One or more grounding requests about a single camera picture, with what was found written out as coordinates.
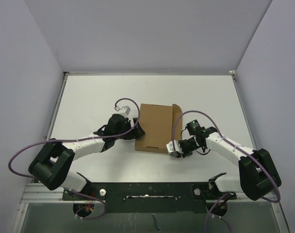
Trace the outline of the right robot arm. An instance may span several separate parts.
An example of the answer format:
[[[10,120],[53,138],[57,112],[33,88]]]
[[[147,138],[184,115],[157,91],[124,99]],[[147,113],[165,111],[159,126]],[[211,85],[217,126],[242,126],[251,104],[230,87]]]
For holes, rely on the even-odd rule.
[[[265,149],[255,150],[222,136],[215,127],[202,127],[197,120],[186,125],[190,138],[174,141],[175,156],[185,158],[198,149],[213,151],[238,167],[238,175],[220,173],[208,181],[208,193],[217,199],[225,192],[243,193],[258,200],[281,186],[281,179]]]

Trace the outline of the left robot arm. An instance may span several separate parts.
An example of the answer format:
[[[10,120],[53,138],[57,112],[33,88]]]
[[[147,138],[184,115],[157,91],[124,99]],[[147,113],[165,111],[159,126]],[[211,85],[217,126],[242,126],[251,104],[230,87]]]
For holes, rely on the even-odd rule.
[[[105,152],[114,146],[115,141],[140,139],[145,135],[138,118],[131,120],[121,114],[113,114],[108,123],[93,132],[89,139],[74,142],[45,143],[34,160],[29,165],[28,171],[49,190],[58,187],[73,190],[75,196],[84,200],[90,196],[90,182],[82,174],[70,170],[73,161],[84,156]]]

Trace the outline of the brown cardboard box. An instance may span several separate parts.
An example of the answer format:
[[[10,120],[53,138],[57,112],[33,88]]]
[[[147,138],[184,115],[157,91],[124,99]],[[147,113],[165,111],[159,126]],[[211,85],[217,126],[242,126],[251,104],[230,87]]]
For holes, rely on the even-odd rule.
[[[166,145],[171,141],[173,129],[176,129],[174,139],[181,139],[181,114],[182,110],[177,104],[165,106],[142,103],[139,124],[145,135],[135,141],[135,150],[167,154]]]

